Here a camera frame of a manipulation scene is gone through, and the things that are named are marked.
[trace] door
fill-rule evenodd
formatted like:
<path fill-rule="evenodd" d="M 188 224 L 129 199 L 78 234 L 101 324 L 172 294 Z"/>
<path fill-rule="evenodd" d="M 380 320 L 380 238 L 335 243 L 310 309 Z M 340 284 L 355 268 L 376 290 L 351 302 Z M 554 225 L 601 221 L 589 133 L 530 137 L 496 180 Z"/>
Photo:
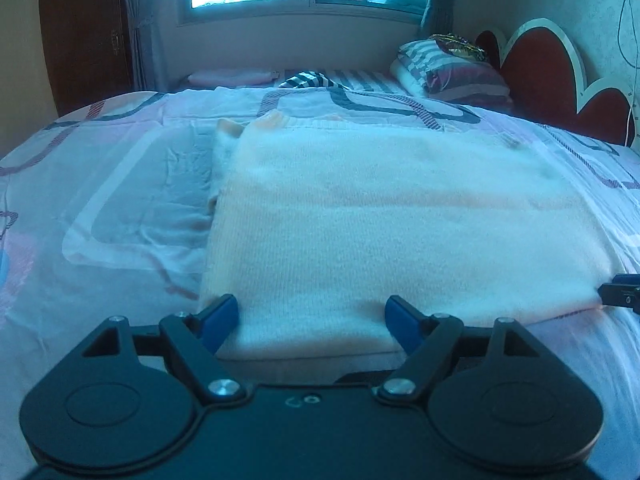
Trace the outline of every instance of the door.
<path fill-rule="evenodd" d="M 40 0 L 42 46 L 60 116 L 131 91 L 124 20 L 121 0 Z"/>

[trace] folded blanket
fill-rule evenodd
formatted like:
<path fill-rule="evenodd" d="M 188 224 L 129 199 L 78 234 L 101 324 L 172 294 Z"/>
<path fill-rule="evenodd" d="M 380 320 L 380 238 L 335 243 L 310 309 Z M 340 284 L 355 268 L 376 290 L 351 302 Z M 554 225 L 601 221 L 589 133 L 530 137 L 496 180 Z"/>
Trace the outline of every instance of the folded blanket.
<path fill-rule="evenodd" d="M 235 294 L 223 358 L 395 351 L 383 307 L 475 326 L 599 305 L 622 270 L 597 218 L 526 145 L 274 112 L 242 133 L 207 248 L 202 306 Z"/>

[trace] window frame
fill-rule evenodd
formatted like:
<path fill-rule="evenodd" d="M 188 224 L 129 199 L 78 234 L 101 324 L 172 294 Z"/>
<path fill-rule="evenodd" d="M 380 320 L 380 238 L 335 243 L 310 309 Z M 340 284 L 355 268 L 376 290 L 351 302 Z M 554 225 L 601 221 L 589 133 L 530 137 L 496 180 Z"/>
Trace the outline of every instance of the window frame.
<path fill-rule="evenodd" d="M 191 7 L 191 0 L 179 0 L 179 5 L 179 25 L 286 14 L 354 16 L 417 25 L 422 21 L 421 14 L 371 2 L 363 5 L 351 0 L 249 0 L 195 8 Z"/>

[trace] silver bolt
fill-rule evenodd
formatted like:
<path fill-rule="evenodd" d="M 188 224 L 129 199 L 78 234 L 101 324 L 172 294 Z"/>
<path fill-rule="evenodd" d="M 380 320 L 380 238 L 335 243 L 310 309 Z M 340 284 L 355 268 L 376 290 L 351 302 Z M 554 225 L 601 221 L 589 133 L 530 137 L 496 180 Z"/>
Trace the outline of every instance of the silver bolt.
<path fill-rule="evenodd" d="M 302 400 L 304 400 L 307 404 L 318 404 L 318 402 L 320 402 L 322 399 L 317 395 L 308 395 Z"/>
<path fill-rule="evenodd" d="M 409 379 L 389 379 L 383 385 L 388 394 L 397 396 L 411 395 L 415 391 L 415 383 Z"/>
<path fill-rule="evenodd" d="M 240 390 L 240 384 L 232 379 L 216 379 L 209 383 L 209 391 L 219 397 L 234 396 Z"/>

